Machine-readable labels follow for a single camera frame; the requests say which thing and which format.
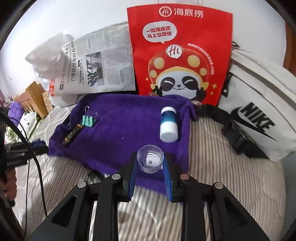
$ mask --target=haidilao logo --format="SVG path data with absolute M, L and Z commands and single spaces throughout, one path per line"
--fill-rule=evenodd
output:
M 159 9 L 159 15 L 162 17 L 169 17 L 172 14 L 172 10 L 170 7 L 163 6 Z
M 167 55 L 170 56 L 171 58 L 177 59 L 182 55 L 182 47 L 177 44 L 172 44 L 168 46 L 166 52 L 167 52 Z

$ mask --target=transparent cup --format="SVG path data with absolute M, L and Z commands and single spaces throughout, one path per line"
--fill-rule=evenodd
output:
M 163 151 L 155 145 L 146 145 L 137 153 L 140 168 L 146 173 L 155 173 L 163 164 Z

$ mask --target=mattress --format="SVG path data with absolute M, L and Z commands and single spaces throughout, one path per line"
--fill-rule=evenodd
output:
M 47 144 L 56 126 L 70 114 L 71 107 L 54 108 L 31 140 L 41 138 Z M 237 155 L 221 133 L 222 125 L 207 117 L 190 122 L 188 174 L 199 182 L 222 182 L 260 225 L 271 241 L 280 238 L 284 222 L 286 194 L 281 163 Z M 61 157 L 38 156 L 44 182 L 48 213 L 79 181 L 96 182 L 90 170 L 80 163 Z M 17 168 L 17 197 L 13 211 L 25 228 L 25 195 L 28 166 Z M 118 204 L 119 240 L 180 240 L 182 205 L 170 203 L 166 196 L 135 187 L 129 203 Z M 207 240 L 210 240 L 206 207 Z M 30 162 L 28 182 L 29 237 L 44 220 L 38 172 Z

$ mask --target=newspaper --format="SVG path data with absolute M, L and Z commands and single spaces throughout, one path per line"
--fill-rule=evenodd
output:
M 51 96 L 135 90 L 128 24 L 112 25 L 62 47 L 58 77 Z

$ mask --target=nike logo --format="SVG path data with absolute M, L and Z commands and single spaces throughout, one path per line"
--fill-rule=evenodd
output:
M 255 106 L 253 103 L 250 103 L 246 107 L 244 107 L 242 110 L 240 110 L 240 112 L 244 114 L 255 126 L 243 120 L 239 116 L 238 112 L 240 108 L 241 107 L 238 107 L 231 112 L 231 118 L 233 120 L 256 132 L 259 132 L 262 135 L 265 135 L 275 140 L 274 138 L 266 134 L 263 129 L 263 128 L 269 129 L 270 126 L 275 126 L 275 124 L 257 106 Z

